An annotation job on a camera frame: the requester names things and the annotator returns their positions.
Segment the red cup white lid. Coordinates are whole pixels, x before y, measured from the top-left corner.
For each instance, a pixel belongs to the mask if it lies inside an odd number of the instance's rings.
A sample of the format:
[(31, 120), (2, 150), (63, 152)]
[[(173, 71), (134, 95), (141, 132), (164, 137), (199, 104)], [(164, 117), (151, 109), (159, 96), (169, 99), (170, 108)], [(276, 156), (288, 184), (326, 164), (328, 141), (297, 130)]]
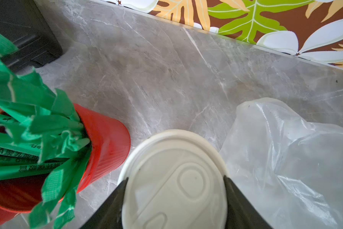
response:
[(125, 229), (223, 229), (227, 219), (219, 152), (203, 137), (166, 130), (140, 143), (125, 160), (121, 212)]

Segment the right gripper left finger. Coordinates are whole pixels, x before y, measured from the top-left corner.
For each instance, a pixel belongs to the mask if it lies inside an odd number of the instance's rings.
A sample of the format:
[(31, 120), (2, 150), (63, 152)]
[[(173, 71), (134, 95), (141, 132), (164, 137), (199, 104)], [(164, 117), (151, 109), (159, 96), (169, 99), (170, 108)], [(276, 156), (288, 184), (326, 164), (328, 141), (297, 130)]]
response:
[(122, 229), (122, 207), (128, 178), (123, 180), (81, 229)]

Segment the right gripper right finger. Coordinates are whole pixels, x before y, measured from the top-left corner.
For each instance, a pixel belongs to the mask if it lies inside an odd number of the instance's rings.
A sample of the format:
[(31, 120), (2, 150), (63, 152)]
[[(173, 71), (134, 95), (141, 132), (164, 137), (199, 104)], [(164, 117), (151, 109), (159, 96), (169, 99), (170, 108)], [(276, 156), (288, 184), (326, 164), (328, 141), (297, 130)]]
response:
[(224, 176), (227, 198), (226, 229), (272, 229), (234, 182)]

